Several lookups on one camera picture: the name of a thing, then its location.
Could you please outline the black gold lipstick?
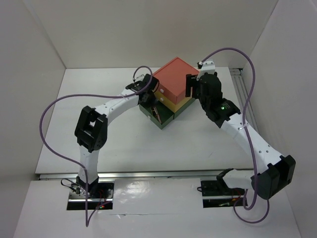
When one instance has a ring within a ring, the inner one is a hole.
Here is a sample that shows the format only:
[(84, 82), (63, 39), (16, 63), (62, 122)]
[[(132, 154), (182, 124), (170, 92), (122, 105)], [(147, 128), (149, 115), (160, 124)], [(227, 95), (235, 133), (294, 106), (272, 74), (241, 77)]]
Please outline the black gold lipstick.
[(152, 115), (158, 120), (158, 122), (161, 123), (161, 119), (160, 119), (159, 112), (158, 112), (157, 108), (151, 107), (151, 112), (152, 112)]

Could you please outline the green bottom drawer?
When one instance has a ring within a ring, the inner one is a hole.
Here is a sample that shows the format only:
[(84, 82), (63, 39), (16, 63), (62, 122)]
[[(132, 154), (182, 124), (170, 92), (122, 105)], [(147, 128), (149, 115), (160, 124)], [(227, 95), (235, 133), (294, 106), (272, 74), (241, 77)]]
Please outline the green bottom drawer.
[(169, 123), (176, 119), (183, 111), (185, 111), (189, 106), (180, 112), (173, 113), (161, 102), (156, 103), (153, 107), (157, 107), (161, 123), (152, 115), (151, 107), (143, 107), (139, 105), (139, 109), (143, 114), (145, 114), (158, 128), (164, 129)]

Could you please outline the yellow drawer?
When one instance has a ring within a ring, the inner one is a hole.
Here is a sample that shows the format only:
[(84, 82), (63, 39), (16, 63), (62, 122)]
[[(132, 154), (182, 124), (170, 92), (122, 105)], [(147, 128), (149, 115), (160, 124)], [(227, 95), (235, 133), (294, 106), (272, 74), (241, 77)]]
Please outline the yellow drawer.
[(163, 95), (163, 93), (156, 91), (156, 98), (163, 103), (168, 109), (170, 109), (173, 113), (180, 112), (184, 110), (187, 106), (191, 105), (194, 102), (194, 98), (184, 98), (179, 103), (173, 103), (170, 99)]

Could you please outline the pink lip liner pencil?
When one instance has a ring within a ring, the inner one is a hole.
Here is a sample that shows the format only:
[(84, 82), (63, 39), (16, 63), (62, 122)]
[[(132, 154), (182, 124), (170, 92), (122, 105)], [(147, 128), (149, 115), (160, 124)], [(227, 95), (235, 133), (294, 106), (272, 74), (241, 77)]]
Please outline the pink lip liner pencil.
[(160, 119), (160, 116), (159, 116), (159, 112), (157, 110), (157, 107), (154, 107), (154, 111), (155, 111), (155, 114), (156, 114), (156, 117), (157, 117), (157, 120), (159, 123), (161, 123), (161, 119)]

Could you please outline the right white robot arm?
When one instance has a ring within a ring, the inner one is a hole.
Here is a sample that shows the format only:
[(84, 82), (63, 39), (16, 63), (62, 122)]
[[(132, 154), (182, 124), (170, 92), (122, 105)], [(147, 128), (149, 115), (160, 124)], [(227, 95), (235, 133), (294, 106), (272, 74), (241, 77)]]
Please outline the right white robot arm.
[(185, 96), (199, 100), (208, 119), (230, 135), (253, 160), (251, 171), (226, 169), (221, 172), (216, 182), (219, 193), (228, 194), (234, 188), (253, 189), (257, 196), (269, 200), (292, 181), (295, 159), (271, 147), (243, 119), (239, 108), (223, 97), (217, 74), (186, 75)]

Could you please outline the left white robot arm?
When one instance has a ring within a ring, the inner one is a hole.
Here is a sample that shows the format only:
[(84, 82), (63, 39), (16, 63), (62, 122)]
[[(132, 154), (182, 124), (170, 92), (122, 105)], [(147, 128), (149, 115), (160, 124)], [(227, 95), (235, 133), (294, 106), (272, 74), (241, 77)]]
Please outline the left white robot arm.
[(76, 182), (80, 192), (87, 198), (98, 192), (98, 157), (107, 141), (110, 123), (125, 111), (140, 104), (153, 104), (154, 91), (159, 80), (149, 74), (141, 75), (140, 80), (127, 85), (124, 90), (108, 102), (96, 106), (85, 106), (75, 128), (75, 136), (80, 148), (80, 168)]

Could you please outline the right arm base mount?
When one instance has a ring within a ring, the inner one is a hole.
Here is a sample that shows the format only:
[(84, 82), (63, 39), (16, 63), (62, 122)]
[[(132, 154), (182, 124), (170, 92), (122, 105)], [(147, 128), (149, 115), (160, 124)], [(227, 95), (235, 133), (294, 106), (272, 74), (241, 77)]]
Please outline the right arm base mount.
[(216, 180), (202, 180), (197, 191), (202, 195), (203, 208), (243, 206), (245, 190), (241, 188), (223, 188)]

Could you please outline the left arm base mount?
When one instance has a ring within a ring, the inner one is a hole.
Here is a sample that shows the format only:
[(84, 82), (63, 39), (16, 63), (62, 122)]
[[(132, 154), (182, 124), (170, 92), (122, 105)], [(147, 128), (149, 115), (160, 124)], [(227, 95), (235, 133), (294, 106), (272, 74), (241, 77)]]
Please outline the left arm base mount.
[[(70, 211), (85, 210), (85, 190), (68, 178), (63, 178), (60, 183), (69, 189), (66, 209)], [(113, 181), (102, 181), (98, 183), (97, 188), (94, 188), (88, 194), (88, 210), (94, 210), (96, 207), (98, 207), (99, 210), (112, 210), (113, 194)]]

